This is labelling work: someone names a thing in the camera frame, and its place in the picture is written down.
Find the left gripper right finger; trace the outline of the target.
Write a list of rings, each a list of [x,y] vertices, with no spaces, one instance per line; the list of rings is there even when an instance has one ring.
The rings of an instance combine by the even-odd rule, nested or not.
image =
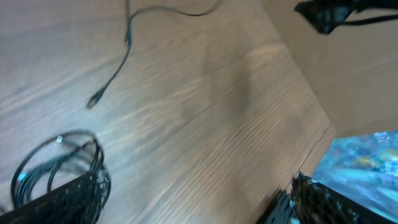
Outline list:
[[[300,172],[292,178],[290,199],[300,223],[394,224],[376,212]]]

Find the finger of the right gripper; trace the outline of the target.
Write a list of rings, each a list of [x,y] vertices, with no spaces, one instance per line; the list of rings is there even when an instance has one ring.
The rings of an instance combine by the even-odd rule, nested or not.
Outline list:
[[[311,0],[299,2],[294,11],[320,34],[330,34],[356,10],[353,1]]]

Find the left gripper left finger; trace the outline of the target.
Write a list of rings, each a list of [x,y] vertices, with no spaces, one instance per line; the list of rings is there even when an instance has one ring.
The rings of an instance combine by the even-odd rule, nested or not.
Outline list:
[[[1,215],[1,224],[96,223],[108,199],[107,183],[86,173]]]

